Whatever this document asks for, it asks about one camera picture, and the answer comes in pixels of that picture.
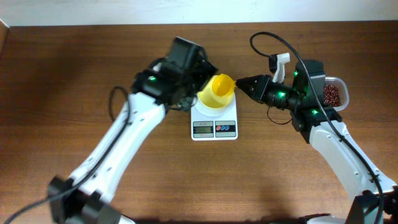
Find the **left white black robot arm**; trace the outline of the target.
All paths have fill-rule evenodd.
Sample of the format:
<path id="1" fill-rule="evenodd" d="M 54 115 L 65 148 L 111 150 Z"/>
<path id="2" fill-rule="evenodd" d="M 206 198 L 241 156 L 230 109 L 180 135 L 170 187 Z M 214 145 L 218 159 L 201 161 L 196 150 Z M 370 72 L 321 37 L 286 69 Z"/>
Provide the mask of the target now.
<path id="1" fill-rule="evenodd" d="M 174 38 L 169 53 L 139 72 L 118 117 L 67 180 L 48 187 L 54 223 L 133 223 L 110 203 L 134 155 L 169 110 L 187 111 L 217 68 L 203 46 Z"/>

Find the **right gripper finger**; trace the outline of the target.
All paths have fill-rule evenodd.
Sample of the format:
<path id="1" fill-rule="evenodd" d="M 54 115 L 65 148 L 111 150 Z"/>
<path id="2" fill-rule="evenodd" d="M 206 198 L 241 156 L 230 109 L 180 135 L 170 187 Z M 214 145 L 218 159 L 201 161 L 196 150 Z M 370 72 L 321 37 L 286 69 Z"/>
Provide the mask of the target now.
<path id="1" fill-rule="evenodd" d="M 257 86 L 258 81 L 261 79 L 261 76 L 253 76 L 240 78 L 236 80 L 236 86 L 240 90 L 252 90 Z"/>
<path id="2" fill-rule="evenodd" d="M 259 101 L 260 96 L 257 92 L 257 88 L 254 86 L 241 86 L 239 87 L 240 90 L 242 90 L 250 99 L 254 101 Z"/>

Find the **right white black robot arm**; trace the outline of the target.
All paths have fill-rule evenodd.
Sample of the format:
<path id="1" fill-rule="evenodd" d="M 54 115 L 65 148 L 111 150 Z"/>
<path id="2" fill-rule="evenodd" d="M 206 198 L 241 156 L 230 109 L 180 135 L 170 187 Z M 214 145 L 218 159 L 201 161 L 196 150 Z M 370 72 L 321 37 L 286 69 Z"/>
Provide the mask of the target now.
<path id="1" fill-rule="evenodd" d="M 355 143 L 343 118 L 324 102 L 323 64 L 304 60 L 295 66 L 292 86 L 269 75 L 241 78 L 236 86 L 252 100 L 289 110 L 292 125 L 318 151 L 352 202 L 347 223 L 382 223 L 384 213 L 397 223 L 397 184 L 384 175 Z"/>

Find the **yellow plastic measuring scoop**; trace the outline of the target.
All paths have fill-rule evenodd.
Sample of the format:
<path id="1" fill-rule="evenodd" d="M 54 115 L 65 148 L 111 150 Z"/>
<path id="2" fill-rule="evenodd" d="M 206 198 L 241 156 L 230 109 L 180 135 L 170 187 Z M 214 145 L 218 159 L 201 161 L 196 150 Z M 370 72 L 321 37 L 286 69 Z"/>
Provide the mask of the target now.
<path id="1" fill-rule="evenodd" d="M 236 82 L 227 74 L 222 73 L 215 77 L 211 87 L 216 96 L 224 97 L 233 93 Z"/>

